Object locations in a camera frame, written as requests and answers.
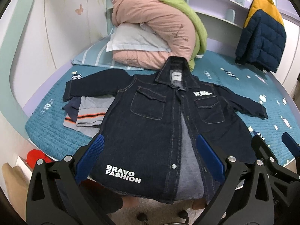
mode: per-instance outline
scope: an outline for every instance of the chest pocket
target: chest pocket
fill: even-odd
[[[132,113],[154,120],[163,118],[166,97],[152,90],[138,87],[131,102]]]
[[[224,122],[224,115],[218,96],[206,96],[195,100],[195,103],[203,122],[207,124]]]

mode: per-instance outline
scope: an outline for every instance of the jacket collar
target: jacket collar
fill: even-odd
[[[170,80],[170,70],[182,70],[182,80],[185,88],[199,88],[198,83],[194,80],[191,75],[190,68],[188,66],[188,62],[183,57],[170,56],[166,60],[162,69],[159,71],[155,82],[170,85],[173,87]]]

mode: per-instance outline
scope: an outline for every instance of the denim jacket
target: denim jacket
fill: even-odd
[[[218,188],[196,147],[199,134],[227,155],[255,161],[251,134],[236,111],[267,118],[266,109],[226,87],[191,75],[187,61],[169,57],[152,75],[109,69],[66,84],[64,101],[74,96],[114,95],[100,133],[104,150],[90,176],[124,194],[172,203],[181,164],[181,114],[201,171],[205,197]]]

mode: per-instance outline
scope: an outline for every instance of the green curved trim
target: green curved trim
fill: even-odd
[[[9,74],[17,46],[34,0],[18,0],[0,48],[0,111],[25,139],[28,117],[11,92]]]

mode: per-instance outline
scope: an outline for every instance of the red object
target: red object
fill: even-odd
[[[32,169],[34,169],[38,159],[44,159],[45,162],[54,162],[51,158],[49,158],[45,153],[43,153],[40,150],[29,151],[27,154],[26,162]]]

